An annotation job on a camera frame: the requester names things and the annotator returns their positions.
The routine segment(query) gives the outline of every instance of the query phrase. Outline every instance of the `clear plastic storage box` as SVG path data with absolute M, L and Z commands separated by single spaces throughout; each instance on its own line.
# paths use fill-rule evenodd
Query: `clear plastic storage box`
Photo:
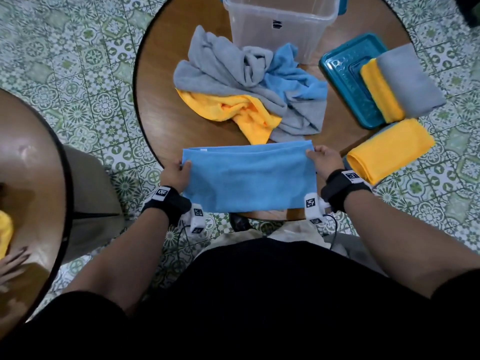
M 298 47 L 297 62 L 308 63 L 327 26 L 338 16 L 340 0 L 223 0 L 233 43 L 277 50 Z

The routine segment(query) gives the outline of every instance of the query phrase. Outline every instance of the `teal plastic tray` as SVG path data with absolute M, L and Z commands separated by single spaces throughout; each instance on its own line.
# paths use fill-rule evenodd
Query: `teal plastic tray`
M 385 120 L 360 75 L 360 69 L 387 50 L 382 41 L 369 32 L 326 53 L 319 62 L 360 125 L 366 129 L 375 129 L 385 124 Z

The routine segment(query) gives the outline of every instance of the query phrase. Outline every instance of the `stack of folded towels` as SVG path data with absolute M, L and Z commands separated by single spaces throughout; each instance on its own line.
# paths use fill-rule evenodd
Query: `stack of folded towels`
M 387 123 L 419 118 L 446 103 L 411 43 L 370 60 L 360 74 Z
M 446 103 L 423 72 L 412 44 L 389 50 L 365 64 L 360 74 L 386 123 L 395 123 L 352 149 L 351 168 L 370 184 L 427 153 L 435 140 L 416 118 Z
M 298 68 L 297 48 L 277 52 L 236 47 L 197 26 L 189 60 L 173 82 L 183 101 L 213 121 L 232 119 L 252 145 L 304 140 L 317 134 L 327 107 L 327 82 Z

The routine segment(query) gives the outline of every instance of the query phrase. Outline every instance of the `wrist strap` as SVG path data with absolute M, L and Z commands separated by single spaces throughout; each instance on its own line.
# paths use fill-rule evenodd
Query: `wrist strap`
M 331 188 L 332 185 L 333 186 L 335 185 L 335 182 L 333 182 L 333 181 L 335 179 L 341 179 L 341 177 L 339 177 L 339 176 L 342 175 L 343 172 L 346 172 L 346 171 L 347 171 L 347 169 L 337 169 L 337 170 L 333 171 L 327 178 L 327 185 L 321 190 L 322 198 L 330 204 L 333 212 L 337 212 L 337 211 L 345 212 L 345 207 L 344 207 L 345 199 L 347 198 L 347 196 L 350 193 L 352 193 L 354 191 L 360 191 L 360 190 L 366 190 L 366 191 L 372 192 L 372 190 L 369 188 L 369 186 L 367 186 L 365 183 L 363 183 L 363 182 L 352 183 L 351 182 L 352 180 L 350 180 L 350 183 L 345 185 L 344 188 L 342 188 L 337 193 L 334 193 L 331 197 L 325 199 L 325 197 L 327 196 L 327 191 Z
M 147 208 L 157 208 L 165 212 L 169 225 L 177 226 L 180 217 L 190 211 L 191 207 L 190 200 L 182 197 L 175 188 L 161 186 L 145 201 L 141 213 Z

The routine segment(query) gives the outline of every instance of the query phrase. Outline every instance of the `forearm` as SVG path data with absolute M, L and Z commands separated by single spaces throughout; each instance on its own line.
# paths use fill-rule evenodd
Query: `forearm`
M 169 220 L 150 208 L 78 273 L 64 292 L 87 290 L 133 307 L 147 290 L 159 264 Z
M 480 267 L 480 256 L 423 221 L 366 190 L 350 193 L 345 211 L 382 269 L 430 297 L 448 279 Z

